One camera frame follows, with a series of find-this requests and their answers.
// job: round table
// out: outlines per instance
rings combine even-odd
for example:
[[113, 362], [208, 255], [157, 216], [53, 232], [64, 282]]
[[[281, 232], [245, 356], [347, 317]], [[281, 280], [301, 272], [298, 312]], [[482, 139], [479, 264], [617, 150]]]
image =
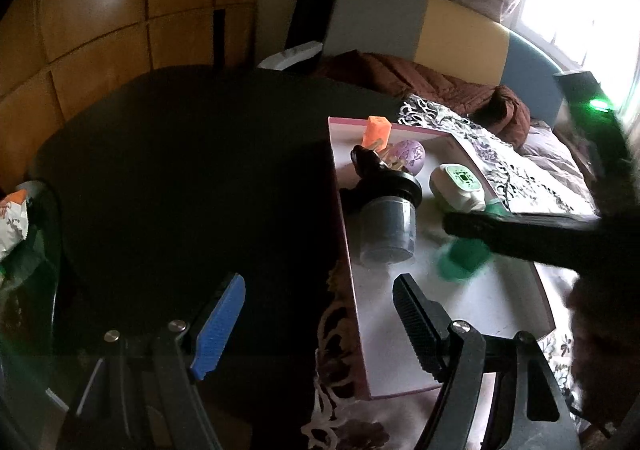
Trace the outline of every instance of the round table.
[[234, 271], [246, 302], [225, 354], [303, 356], [310, 390], [337, 256], [327, 118], [395, 121], [398, 109], [330, 80], [180, 66], [69, 120], [30, 174], [60, 201], [65, 258], [92, 316], [72, 324], [78, 339], [191, 321]]

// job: brown blanket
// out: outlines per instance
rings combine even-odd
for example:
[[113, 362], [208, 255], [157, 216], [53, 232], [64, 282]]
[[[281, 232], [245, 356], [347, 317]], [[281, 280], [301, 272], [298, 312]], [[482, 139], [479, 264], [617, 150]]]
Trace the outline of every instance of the brown blanket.
[[468, 117], [514, 147], [529, 134], [529, 108], [504, 85], [473, 84], [397, 56], [356, 50], [328, 59], [316, 74], [400, 98], [417, 94]]

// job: white device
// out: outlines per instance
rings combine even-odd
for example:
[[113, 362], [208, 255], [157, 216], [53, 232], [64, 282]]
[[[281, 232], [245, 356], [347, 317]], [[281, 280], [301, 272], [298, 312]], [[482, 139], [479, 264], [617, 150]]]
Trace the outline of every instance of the white device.
[[476, 175], [464, 165], [443, 163], [433, 169], [429, 187], [444, 210], [481, 212], [484, 210], [484, 189]]

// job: white pillow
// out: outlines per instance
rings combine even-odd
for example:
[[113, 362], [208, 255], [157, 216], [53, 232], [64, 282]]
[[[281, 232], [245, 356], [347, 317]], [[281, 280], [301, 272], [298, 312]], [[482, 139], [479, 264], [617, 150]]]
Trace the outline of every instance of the white pillow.
[[528, 157], [540, 169], [546, 170], [565, 187], [582, 196], [588, 203], [593, 204], [591, 193], [567, 146], [558, 140], [551, 127], [545, 122], [532, 123], [527, 141], [524, 142], [518, 153]]

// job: brown fabric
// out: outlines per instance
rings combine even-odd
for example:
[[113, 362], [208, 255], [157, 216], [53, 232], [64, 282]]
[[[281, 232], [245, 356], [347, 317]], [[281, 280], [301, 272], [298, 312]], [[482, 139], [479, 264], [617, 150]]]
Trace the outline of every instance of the brown fabric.
[[619, 426], [640, 394], [640, 283], [612, 277], [582, 274], [566, 305], [573, 313], [571, 372], [582, 390], [584, 419]]
[[516, 148], [529, 134], [529, 108], [504, 85], [473, 84], [404, 58], [356, 50], [324, 61], [316, 75], [400, 98], [417, 94], [468, 116]]

